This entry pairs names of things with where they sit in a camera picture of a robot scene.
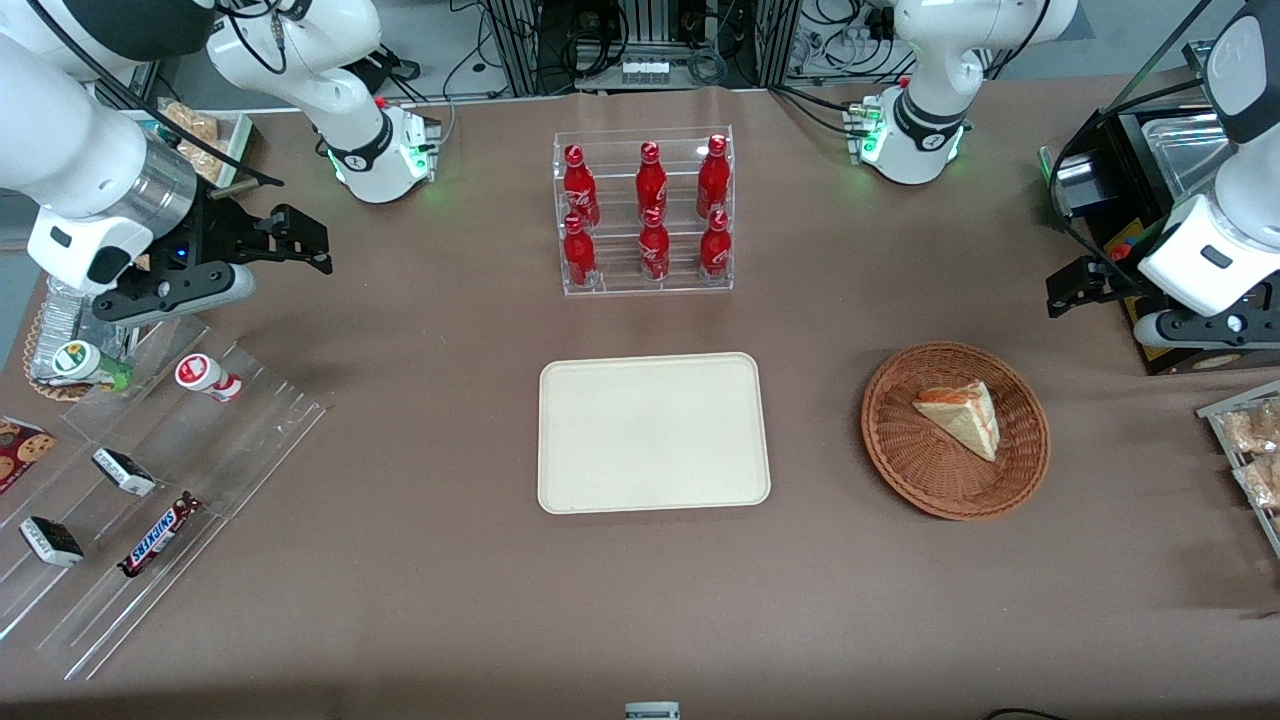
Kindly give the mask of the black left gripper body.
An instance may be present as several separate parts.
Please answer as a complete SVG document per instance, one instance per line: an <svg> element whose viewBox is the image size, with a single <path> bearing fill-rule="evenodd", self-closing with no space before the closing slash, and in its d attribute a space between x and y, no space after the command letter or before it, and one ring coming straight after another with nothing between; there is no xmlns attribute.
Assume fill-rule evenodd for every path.
<svg viewBox="0 0 1280 720"><path fill-rule="evenodd" d="M1116 264L1102 258L1085 259L1085 301L1119 302L1124 299L1147 296L1147 282L1139 278L1133 266Z"/></svg>

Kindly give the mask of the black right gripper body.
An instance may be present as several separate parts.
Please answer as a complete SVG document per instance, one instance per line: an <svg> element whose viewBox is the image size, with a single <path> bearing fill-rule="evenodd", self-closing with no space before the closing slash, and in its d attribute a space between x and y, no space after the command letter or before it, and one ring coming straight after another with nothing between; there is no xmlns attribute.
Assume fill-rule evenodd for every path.
<svg viewBox="0 0 1280 720"><path fill-rule="evenodd" d="M269 215L255 217L233 199L198 196L195 201L195 265L283 263L285 255L273 245L273 229L283 218L284 208L276 205Z"/></svg>

